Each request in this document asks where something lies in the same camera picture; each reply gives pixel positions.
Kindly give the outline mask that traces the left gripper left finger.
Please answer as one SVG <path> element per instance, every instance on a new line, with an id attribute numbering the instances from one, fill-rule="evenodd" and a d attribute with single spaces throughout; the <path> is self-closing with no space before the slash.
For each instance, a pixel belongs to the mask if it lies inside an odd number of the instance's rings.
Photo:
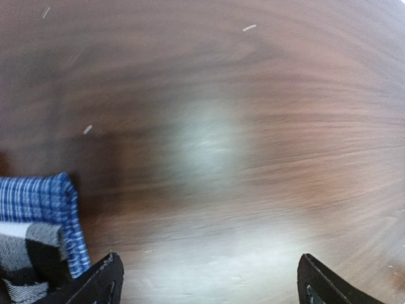
<path id="1" fill-rule="evenodd" d="M 121 302 L 124 267 L 117 253 L 110 253 L 80 277 L 35 304 Z"/>

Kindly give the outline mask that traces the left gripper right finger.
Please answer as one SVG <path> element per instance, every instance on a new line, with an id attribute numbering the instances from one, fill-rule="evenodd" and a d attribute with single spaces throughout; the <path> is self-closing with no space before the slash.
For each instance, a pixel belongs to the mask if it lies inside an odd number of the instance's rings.
<path id="1" fill-rule="evenodd" d="M 297 268 L 300 303 L 382 304 L 376 298 L 350 285 L 347 281 L 308 253 Z"/>

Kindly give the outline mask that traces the black white checked shirt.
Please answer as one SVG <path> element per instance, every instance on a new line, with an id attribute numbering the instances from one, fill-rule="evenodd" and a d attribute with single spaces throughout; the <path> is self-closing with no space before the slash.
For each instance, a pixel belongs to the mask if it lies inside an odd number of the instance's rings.
<path id="1" fill-rule="evenodd" d="M 1 281 L 12 303 L 34 303 L 71 280 L 62 226 L 1 222 Z"/>

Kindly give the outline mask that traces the blue shirt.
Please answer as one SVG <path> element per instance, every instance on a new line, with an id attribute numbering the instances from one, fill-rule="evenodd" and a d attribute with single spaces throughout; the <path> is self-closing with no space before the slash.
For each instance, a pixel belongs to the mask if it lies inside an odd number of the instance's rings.
<path id="1" fill-rule="evenodd" d="M 1 177 L 1 220 L 62 226 L 72 277 L 77 278 L 90 269 L 78 216 L 78 193 L 68 174 Z"/>

